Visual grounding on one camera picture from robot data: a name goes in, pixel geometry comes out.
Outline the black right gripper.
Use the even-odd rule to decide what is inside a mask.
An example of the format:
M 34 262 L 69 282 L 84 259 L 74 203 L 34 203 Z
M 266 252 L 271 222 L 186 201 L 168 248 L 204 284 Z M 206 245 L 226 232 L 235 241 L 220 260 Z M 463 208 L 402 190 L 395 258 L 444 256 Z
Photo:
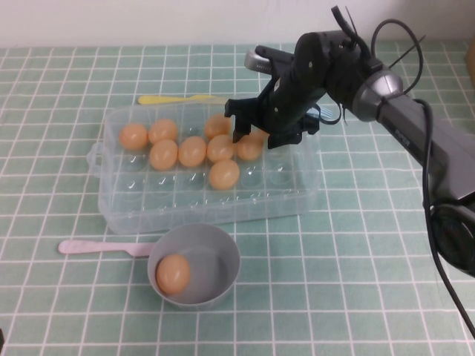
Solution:
M 298 145 L 301 134 L 314 134 L 319 118 L 308 114 L 325 94 L 314 59 L 295 55 L 248 55 L 245 67 L 271 76 L 263 91 L 251 99 L 229 99 L 224 116 L 235 118 L 233 143 L 249 135 L 252 126 L 270 134 L 267 148 Z

